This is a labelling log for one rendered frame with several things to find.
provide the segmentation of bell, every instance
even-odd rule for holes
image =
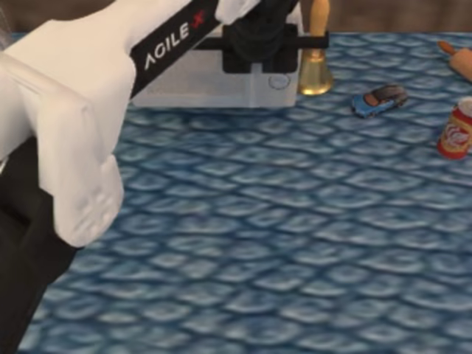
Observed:
[[[330,17],[330,0],[313,0],[310,11],[310,35],[322,37]],[[309,96],[324,94],[333,87],[334,79],[326,63],[325,51],[303,51],[300,69],[299,93]]]
[[[334,79],[327,67],[324,50],[312,49],[303,53],[299,93],[307,96],[324,94],[333,87]]]

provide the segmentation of wooden handle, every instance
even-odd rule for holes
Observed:
[[[310,12],[310,34],[322,37],[330,18],[330,0],[313,0]]]
[[[446,41],[439,41],[437,42],[437,46],[439,48],[441,48],[441,50],[444,52],[444,53],[448,53],[449,55],[454,55],[456,54],[456,50],[455,48],[448,42]]]

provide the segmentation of can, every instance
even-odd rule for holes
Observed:
[[[448,159],[462,159],[472,144],[472,97],[462,98],[449,115],[437,142],[437,149]]]

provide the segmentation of blue tablecloth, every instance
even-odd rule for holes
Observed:
[[[436,151],[471,93],[435,41],[333,35],[336,87],[282,110],[130,108],[125,204],[47,292],[21,349],[471,354],[472,159]],[[389,81],[405,107],[362,120]]]

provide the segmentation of blue toy car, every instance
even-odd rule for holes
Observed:
[[[397,84],[377,88],[367,94],[358,94],[353,98],[354,114],[362,118],[372,118],[389,109],[401,107],[408,100],[406,90]]]

